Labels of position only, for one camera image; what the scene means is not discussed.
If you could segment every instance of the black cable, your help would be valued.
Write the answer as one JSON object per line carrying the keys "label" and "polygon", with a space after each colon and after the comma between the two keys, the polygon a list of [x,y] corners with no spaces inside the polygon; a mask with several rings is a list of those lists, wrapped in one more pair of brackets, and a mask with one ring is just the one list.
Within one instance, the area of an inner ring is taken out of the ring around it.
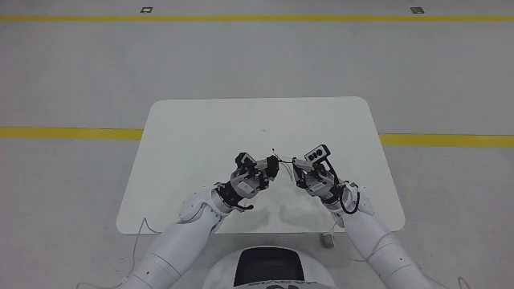
{"label": "black cable", "polygon": [[289,177],[291,178],[291,181],[295,181],[295,178],[292,176],[292,171],[291,171],[291,168],[289,167],[289,165],[287,165],[286,163],[292,163],[292,162],[286,162],[286,161],[283,161],[276,153],[275,153],[275,149],[271,149],[271,151],[273,152],[273,155],[275,155],[275,157],[279,160],[279,163],[284,167],[286,168],[286,170],[288,171],[288,174],[289,174]]}
{"label": "black cable", "polygon": [[[333,168],[333,166],[330,163],[330,161],[328,160],[328,158],[326,158],[324,161],[327,162],[330,173],[334,176],[335,183],[339,183],[339,177],[337,177],[336,170]],[[341,204],[341,208],[343,209],[343,211],[346,214],[352,215],[352,214],[355,214],[359,210],[359,202],[361,201],[361,193],[359,191],[357,191],[357,201],[355,202],[355,208],[353,208],[352,211],[348,211],[345,207],[345,204],[343,203],[343,193],[345,192],[345,188],[346,188],[346,185],[343,184],[343,186],[341,187],[341,193],[339,193],[339,203]]]}
{"label": "black cable", "polygon": [[352,214],[355,214],[357,212],[357,210],[359,210],[359,202],[361,201],[361,193],[359,191],[357,191],[357,201],[355,202],[355,207],[353,208],[352,211],[348,211],[345,208],[345,204],[343,204],[343,193],[345,192],[345,188],[346,188],[346,185],[343,185],[343,187],[341,188],[341,194],[339,194],[339,202],[341,204],[341,208],[343,209],[343,211],[346,214],[352,215]]}

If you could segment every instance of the gray floor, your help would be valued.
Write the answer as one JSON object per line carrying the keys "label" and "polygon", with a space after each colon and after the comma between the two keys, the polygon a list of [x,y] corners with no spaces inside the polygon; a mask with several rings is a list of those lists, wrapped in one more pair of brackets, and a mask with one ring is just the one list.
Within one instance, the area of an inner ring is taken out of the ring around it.
{"label": "gray floor", "polygon": [[[0,0],[4,15],[514,14],[512,0]],[[0,126],[142,128],[163,99],[362,96],[379,132],[513,134],[512,23],[0,23]],[[137,142],[0,140],[0,288],[115,284],[116,216]],[[430,276],[514,287],[514,151],[386,148]],[[152,236],[144,236],[139,255]],[[177,288],[225,254],[300,249],[341,288],[381,288],[342,234],[215,235]]]}

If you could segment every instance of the robotic hand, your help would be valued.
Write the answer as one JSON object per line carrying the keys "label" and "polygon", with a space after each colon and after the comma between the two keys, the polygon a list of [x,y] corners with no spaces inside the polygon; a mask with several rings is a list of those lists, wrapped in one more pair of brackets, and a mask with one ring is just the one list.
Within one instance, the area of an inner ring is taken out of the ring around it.
{"label": "robotic hand", "polygon": [[296,186],[305,189],[311,197],[320,198],[388,289],[439,287],[425,277],[397,237],[377,219],[358,185],[337,177],[328,161],[329,155],[327,146],[322,144],[307,153],[305,161],[293,158]]}
{"label": "robotic hand", "polygon": [[279,172],[279,161],[274,156],[255,161],[247,153],[240,153],[235,163],[237,169],[228,182],[197,192],[182,203],[180,222],[157,237],[123,289],[169,289],[190,268],[223,219],[232,210],[253,209],[239,202],[267,189]]}

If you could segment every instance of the white floor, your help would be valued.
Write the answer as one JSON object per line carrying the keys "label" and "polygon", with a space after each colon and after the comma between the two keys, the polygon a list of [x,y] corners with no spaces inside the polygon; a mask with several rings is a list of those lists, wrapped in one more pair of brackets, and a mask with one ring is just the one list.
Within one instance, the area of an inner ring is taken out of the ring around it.
{"label": "white floor", "polygon": [[[512,0],[0,0],[2,15],[514,14]],[[514,134],[513,23],[0,23],[0,126],[142,128],[163,99],[361,96],[379,132]],[[0,288],[114,284],[137,142],[0,140]],[[514,287],[514,151],[386,148],[398,236],[457,287]],[[143,237],[140,256],[152,241]],[[245,246],[303,250],[343,288],[380,288],[315,234],[215,235],[176,287]]]}

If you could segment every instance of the white cable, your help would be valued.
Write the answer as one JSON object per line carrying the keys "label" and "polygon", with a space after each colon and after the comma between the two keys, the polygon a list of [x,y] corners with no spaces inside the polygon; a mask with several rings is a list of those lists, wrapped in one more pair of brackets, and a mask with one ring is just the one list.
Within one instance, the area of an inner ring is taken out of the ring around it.
{"label": "white cable", "polygon": [[[380,241],[382,241],[382,239],[383,239],[383,238],[387,237],[387,236],[388,236],[388,235],[390,235],[390,234],[393,234],[393,233],[392,233],[392,232],[389,232],[389,233],[387,233],[387,234],[382,235],[382,236],[381,236],[381,238],[379,238],[379,239],[378,239],[377,244],[375,244],[375,246],[374,246],[374,247],[373,247],[373,249],[371,250],[371,254],[369,255],[369,257],[368,257],[368,258],[365,258],[365,259],[362,259],[362,260],[352,258],[352,261],[355,261],[355,262],[358,262],[358,263],[367,263],[367,262],[368,262],[368,260],[369,260],[369,258],[371,258],[371,257],[372,257],[376,252],[377,252],[377,248],[378,248],[378,245],[380,244]],[[444,289],[450,289],[450,288],[448,288],[447,286],[445,286],[445,285],[443,285],[442,283],[440,283],[439,281],[437,281],[437,280],[433,279],[432,277],[430,277],[429,275],[425,274],[423,271],[421,271],[421,273],[422,273],[425,277],[427,277],[428,279],[430,279],[430,280],[432,280],[433,282],[437,283],[437,284],[438,284],[439,286],[441,286],[442,288],[444,288]],[[463,277],[458,277],[458,278],[457,278],[457,281],[459,282],[459,288],[460,288],[460,289],[465,289],[465,288],[467,288],[467,289],[471,289],[470,285],[469,285],[469,284],[467,284],[466,279],[464,279]]]}
{"label": "white cable", "polygon": [[130,271],[121,280],[120,283],[118,283],[116,286],[113,286],[113,287],[102,287],[102,286],[97,286],[97,285],[92,284],[92,283],[86,283],[86,282],[83,281],[83,282],[77,283],[77,285],[75,286],[75,289],[78,289],[81,285],[86,285],[86,286],[97,288],[97,289],[116,289],[116,288],[120,287],[122,284],[124,284],[125,281],[127,281],[127,278],[132,274],[132,271],[134,271],[134,267],[136,266],[136,247],[137,247],[137,241],[139,241],[139,236],[141,235],[141,229],[143,229],[143,224],[146,224],[146,227],[150,231],[154,232],[155,234],[160,234],[161,233],[161,232],[155,231],[154,229],[150,228],[150,226],[148,225],[148,221],[146,221],[146,218],[143,218],[143,221],[141,222],[141,226],[139,227],[139,231],[137,231],[136,242],[134,243],[134,247],[133,247],[133,250],[132,250],[132,267],[130,268]]}

